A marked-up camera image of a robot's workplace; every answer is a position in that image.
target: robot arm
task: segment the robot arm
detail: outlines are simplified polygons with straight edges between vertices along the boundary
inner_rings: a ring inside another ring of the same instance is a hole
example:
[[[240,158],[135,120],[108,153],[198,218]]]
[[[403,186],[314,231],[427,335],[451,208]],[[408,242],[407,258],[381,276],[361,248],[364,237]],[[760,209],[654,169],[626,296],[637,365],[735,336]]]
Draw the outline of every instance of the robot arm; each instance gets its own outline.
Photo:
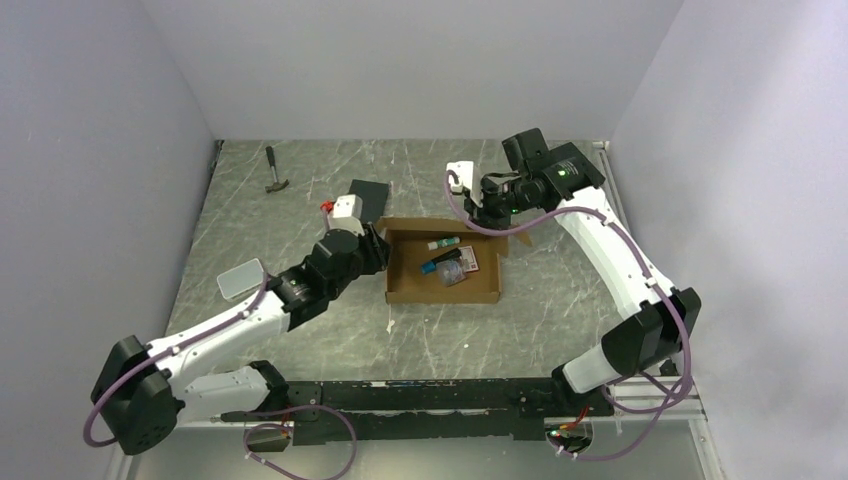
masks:
[[[599,214],[555,216],[600,273],[623,320],[589,351],[554,369],[554,381],[565,400],[577,402],[597,387],[635,375],[680,351],[678,329],[655,288],[671,299],[690,333],[700,298],[691,288],[675,288],[620,226],[600,188],[605,178],[597,168],[574,144],[548,150],[539,129],[504,140],[503,147],[512,173],[480,175],[473,162],[447,166],[458,177],[450,180],[451,192],[466,196],[464,206],[472,222],[503,230],[509,228],[511,215],[531,208],[551,212],[577,207]],[[491,180],[497,177],[509,179],[497,184]],[[650,282],[643,268],[650,272]]]
[[[254,295],[226,312],[147,345],[135,336],[115,344],[91,400],[100,405],[100,415],[126,454],[152,448],[179,424],[286,405],[288,386],[268,362],[202,375],[244,347],[320,315],[359,276],[386,269],[390,246],[371,224],[359,221],[360,212],[358,197],[339,197],[328,219],[330,229],[312,252],[266,278]],[[146,366],[128,373],[141,365]],[[106,395],[109,389],[114,392]]]

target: white wall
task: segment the white wall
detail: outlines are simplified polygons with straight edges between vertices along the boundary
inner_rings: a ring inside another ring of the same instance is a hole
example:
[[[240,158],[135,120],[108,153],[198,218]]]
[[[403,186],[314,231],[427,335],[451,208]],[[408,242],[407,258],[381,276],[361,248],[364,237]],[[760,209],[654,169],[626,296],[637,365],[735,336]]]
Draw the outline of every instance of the white wall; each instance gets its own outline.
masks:
[[[848,4],[686,0],[612,139],[730,478],[848,478]]]
[[[682,0],[143,0],[218,138],[609,138]]]
[[[1,10],[0,477],[102,478],[88,395],[164,331],[213,137],[137,0]]]

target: glue stick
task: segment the glue stick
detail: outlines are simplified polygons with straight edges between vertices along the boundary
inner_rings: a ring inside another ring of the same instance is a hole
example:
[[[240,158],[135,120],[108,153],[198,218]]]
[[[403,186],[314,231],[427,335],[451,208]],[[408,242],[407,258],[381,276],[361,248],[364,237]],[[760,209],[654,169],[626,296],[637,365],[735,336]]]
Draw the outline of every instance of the glue stick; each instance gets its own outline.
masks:
[[[438,242],[430,242],[427,244],[427,249],[435,250],[437,248],[445,248],[459,243],[459,237],[443,238]]]

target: open cardboard box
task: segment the open cardboard box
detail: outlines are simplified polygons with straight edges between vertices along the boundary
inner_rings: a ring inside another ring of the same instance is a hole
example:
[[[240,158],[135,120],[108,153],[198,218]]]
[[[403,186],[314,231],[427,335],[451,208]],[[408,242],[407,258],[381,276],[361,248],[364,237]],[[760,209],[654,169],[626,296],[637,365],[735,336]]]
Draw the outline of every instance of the open cardboard box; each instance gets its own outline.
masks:
[[[392,245],[386,270],[386,303],[497,303],[503,291],[499,255],[509,254],[508,237],[488,237],[458,220],[444,218],[383,217],[377,231]],[[460,238],[458,245],[428,250],[427,243],[446,237]],[[530,245],[526,233],[516,235]],[[421,273],[421,265],[451,248],[471,245],[480,270],[445,287],[438,274]]]

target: hammer head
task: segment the hammer head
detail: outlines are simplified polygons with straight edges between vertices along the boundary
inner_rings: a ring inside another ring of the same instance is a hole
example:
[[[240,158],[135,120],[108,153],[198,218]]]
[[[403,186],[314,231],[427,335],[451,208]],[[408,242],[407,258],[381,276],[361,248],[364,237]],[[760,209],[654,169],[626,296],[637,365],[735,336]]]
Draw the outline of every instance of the hammer head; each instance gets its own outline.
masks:
[[[280,190],[282,190],[282,189],[284,189],[288,186],[289,186],[288,180],[283,180],[283,183],[274,182],[273,185],[268,185],[267,187],[265,187],[265,193],[279,192]]]

